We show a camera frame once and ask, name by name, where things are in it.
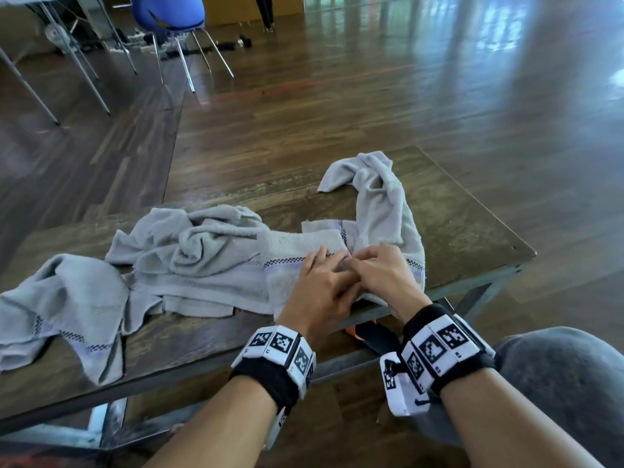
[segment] black pants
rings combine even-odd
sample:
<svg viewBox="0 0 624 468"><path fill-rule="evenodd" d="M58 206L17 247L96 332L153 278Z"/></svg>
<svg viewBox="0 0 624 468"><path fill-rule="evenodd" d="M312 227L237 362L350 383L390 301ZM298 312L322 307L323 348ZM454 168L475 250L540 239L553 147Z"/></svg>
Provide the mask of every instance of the black pants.
<svg viewBox="0 0 624 468"><path fill-rule="evenodd" d="M262 23L265 24L265 28L269 29L273 24L273 0L256 0L256 3L262 16Z"/></svg>

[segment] blue chair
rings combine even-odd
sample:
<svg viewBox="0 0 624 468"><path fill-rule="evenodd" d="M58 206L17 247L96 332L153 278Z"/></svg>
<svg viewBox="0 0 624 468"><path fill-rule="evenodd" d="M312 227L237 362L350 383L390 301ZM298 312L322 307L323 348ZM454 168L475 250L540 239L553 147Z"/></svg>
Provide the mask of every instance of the blue chair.
<svg viewBox="0 0 624 468"><path fill-rule="evenodd" d="M195 35L196 29L201 29L206 33L208 39L212 43L215 52L219 55L226 69L230 72L230 75L234 77L230 66L225 62L225 59L219 52L212 37L205 29L205 9L203 7L202 0L132 0L132 13L139 26L146 31L152 33L154 49L156 49L156 57L158 59L158 68L160 71L160 81L165 85L165 80L162 77L162 67L160 66L160 55L158 51L158 42L156 36L168 37L174 36L175 42L178 46L178 52L180 53L180 59L182 59L182 65L184 66L184 72L187 75L188 84L191 87L191 91L195 93L195 87L191 80L189 73L189 67L184 59L182 52L182 46L180 45L180 34L190 32L199 47L201 56L203 57L208 70L212 72L210 64L206 55L199 44L197 36Z"/></svg>

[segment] hand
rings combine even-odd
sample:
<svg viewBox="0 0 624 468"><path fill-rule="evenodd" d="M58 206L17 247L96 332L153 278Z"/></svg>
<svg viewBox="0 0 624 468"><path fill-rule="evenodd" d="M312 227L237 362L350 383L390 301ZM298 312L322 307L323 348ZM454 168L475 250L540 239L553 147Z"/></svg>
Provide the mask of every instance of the hand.
<svg viewBox="0 0 624 468"><path fill-rule="evenodd" d="M401 250L391 244L369 246L358 251L345 265L361 279L364 292L384 299L390 312L404 324L431 304L420 290Z"/></svg>
<svg viewBox="0 0 624 468"><path fill-rule="evenodd" d="M299 332L310 346L332 333L360 295L357 273L336 272L347 256L347 251L340 251L328 258L325 245L316 256L309 253L276 323Z"/></svg>

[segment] chair leg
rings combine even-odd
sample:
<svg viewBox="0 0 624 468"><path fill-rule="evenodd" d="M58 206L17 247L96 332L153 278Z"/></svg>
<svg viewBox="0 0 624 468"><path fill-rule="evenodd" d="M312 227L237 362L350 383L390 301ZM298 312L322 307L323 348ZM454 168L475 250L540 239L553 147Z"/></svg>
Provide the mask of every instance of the chair leg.
<svg viewBox="0 0 624 468"><path fill-rule="evenodd" d="M188 84L191 87L191 92L195 93L195 87L193 86L193 80L191 80L191 74L190 74L190 72L188 70L189 66L187 66L187 62L184 59L184 53L182 52L182 46L180 45L180 39L178 39L177 36L175 38L176 38L175 42L178 45L178 52L180 53L180 59L182 59L182 65L184 66L184 72L186 72L187 79L188 79L188 82L189 82Z"/></svg>
<svg viewBox="0 0 624 468"><path fill-rule="evenodd" d="M119 44L119 47L121 47L121 49L123 50L125 56L128 58L128 62L130 62L130 65L132 66L132 70L134 70L134 75L138 75L138 72L136 70L137 68L134 67L134 64L132 63L132 58L130 57L130 52L128 51L128 49L125 48L124 44L121 42L121 38L119 37L119 33L115 29L113 21L111 21L111 18L109 16L108 12L106 11L106 8L104 8L104 3L102 3L102 0L98 0L97 2L99 4L100 8L102 9L102 11L104 12L104 15L106 16L106 20L109 22L110 30L113 31L113 37L116 39L117 43Z"/></svg>
<svg viewBox="0 0 624 468"><path fill-rule="evenodd" d="M219 54L219 57L221 58L221 60L223 61L223 63L225 64L225 68L228 70L228 72L230 72L230 75L232 76L232 78L234 78L234 74L232 73L230 66L228 65L227 62L225 62L225 59L223 58L223 56L221 55L221 53L219 52L219 48L216 46L215 42L212 40L212 37L210 36L210 34L208 33L207 30L205 30L204 28L201 28L202 31L204 31L206 33L206 36L208 36L208 39L210 39L210 42L212 43L214 50L216 51L217 54Z"/></svg>
<svg viewBox="0 0 624 468"><path fill-rule="evenodd" d="M158 59L158 70L160 72L160 81L162 85L165 85L165 79L162 77L162 67L160 66L160 54L158 52L158 42L156 41L156 35L152 33L152 40L154 41L154 51L156 52L156 59Z"/></svg>
<svg viewBox="0 0 624 468"><path fill-rule="evenodd" d="M39 95L37 95L37 93L33 90L33 88L30 86L30 84L28 84L26 79L22 76L21 72L18 70L17 67L15 67L15 64L13 64L13 62L11 61L9 56L6 55L6 53L2 50L2 48L0 48L0 57L3 59L4 62L6 62L6 65L9 66L9 69L11 69L13 71L13 73L18 76L18 78L19 78L20 82L22 83L22 85L25 86L26 89L31 93L31 95L34 96L37 99L39 104L46 111L46 113L50 116L52 121L54 123L56 123L57 125L60 125L60 122L52 114L52 112L47 107L47 105L43 102L43 100L41 100L41 98L39 98Z"/></svg>
<svg viewBox="0 0 624 468"><path fill-rule="evenodd" d="M203 49L199 45L199 41L197 40L197 36L195 35L195 31L191 31L191 34L193 35L193 39L195 39L195 43L197 44L197 47L199 47L199 52L201 52L201 56L203 57L204 61L206 61L206 65L208 66L208 71L212 72L212 69L210 68L210 64L208 63L208 59L206 59L206 54L203 53Z"/></svg>
<svg viewBox="0 0 624 468"><path fill-rule="evenodd" d="M41 6L41 9L43 10L43 12L45 13L45 15L47 16L48 20L50 21L50 23L52 23L54 25L54 27L59 30L58 32L62 32L63 28L59 25L59 23L54 19L54 17L52 16L52 13L50 13L50 10L47 8L47 6L45 5L45 3L39 3L39 5ZM54 10L54 7L50 6L51 10L56 13L56 11ZM91 90L93 91L93 93L96 95L96 97L98 98L98 100L100 101L100 103L102 104L102 108L104 108L104 111L106 112L107 115L110 115L111 112L109 110L109 108L106 106L106 103L104 101L104 99L102 98L102 96L100 95L100 92L97 91L96 86L93 84L93 82L91 82L91 79L89 78L89 74L87 73L86 70L84 70L84 67L82 67L82 64L80 63L80 60L78 59L78 57L76 56L74 50L71 48L71 46L69 45L69 42L67 41L67 38L65 38L65 36L63 36L62 34L60 35L60 37L63 39L63 44L65 44L65 47L67 49L67 52L69 53L69 55L74 59L74 63L76 64L76 66L78 66L78 68L82 71L82 74L84 75L85 79L87 80L87 83L89 84ZM87 64L89 65L89 67L91 68L91 70L93 70L93 67L91 67L91 64L89 64L89 62L87 62Z"/></svg>

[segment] wooden table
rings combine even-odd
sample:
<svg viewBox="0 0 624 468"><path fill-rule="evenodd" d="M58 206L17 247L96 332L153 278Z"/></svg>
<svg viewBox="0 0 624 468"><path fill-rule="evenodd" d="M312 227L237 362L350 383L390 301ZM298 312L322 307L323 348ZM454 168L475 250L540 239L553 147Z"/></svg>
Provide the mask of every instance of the wooden table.
<svg viewBox="0 0 624 468"><path fill-rule="evenodd" d="M394 172L403 183L423 238L427 294L438 300L465 293L456 312L472 318L507 280L521 272L535 251L416 147L386 154L394 161ZM271 229L291 232L300 231L304 220L354 220L353 187L316 193L327 166L249 189L225 191L185 208L199 210L217 203L246 205ZM103 258L115 230L130 231L143 214L114 215L33 233L17 251L0 281L0 290L12 289L58 253ZM352 312L342 328L386 314L386 307L362 306ZM49 444L108 449L160 433L171 423L187 420L198 408L180 409L128 428L121 427L125 398L229 365L253 331L269 322L267 316L244 311L225 319L175 314L154 317L125 340L124 377L105 387L93 386L69 346L53 338L37 361L0 374L0 434L9 434L5 441L43 439ZM368 350L361 350L322 362L314 381L372 364L376 359ZM96 406L86 432L43 424Z"/></svg>

